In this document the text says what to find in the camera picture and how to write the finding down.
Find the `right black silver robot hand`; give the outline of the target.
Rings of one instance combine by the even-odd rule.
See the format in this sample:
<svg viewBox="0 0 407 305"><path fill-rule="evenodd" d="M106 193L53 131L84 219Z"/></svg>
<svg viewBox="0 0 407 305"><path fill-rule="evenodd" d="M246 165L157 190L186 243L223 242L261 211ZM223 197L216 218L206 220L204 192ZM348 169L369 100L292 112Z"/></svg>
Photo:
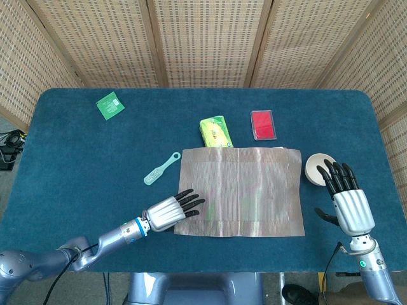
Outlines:
<svg viewBox="0 0 407 305"><path fill-rule="evenodd" d="M324 164L327 170L320 165L317 170L325 181L336 215L328 215L320 208L314 209L316 214L322 220L340 227L348 236L369 234L375 222L353 170L346 163L339 164L328 159L324 160Z"/></svg>

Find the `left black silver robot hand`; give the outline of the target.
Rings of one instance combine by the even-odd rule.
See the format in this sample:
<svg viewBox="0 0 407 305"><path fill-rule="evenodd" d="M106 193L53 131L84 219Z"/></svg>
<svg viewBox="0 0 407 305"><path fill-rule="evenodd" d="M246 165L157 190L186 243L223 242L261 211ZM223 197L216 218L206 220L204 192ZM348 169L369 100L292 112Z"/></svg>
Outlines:
<svg viewBox="0 0 407 305"><path fill-rule="evenodd" d="M205 199L187 189L171 196L143 211L141 220L147 223L154 232L165 231L177 223L198 215L197 206L205 203Z"/></svg>

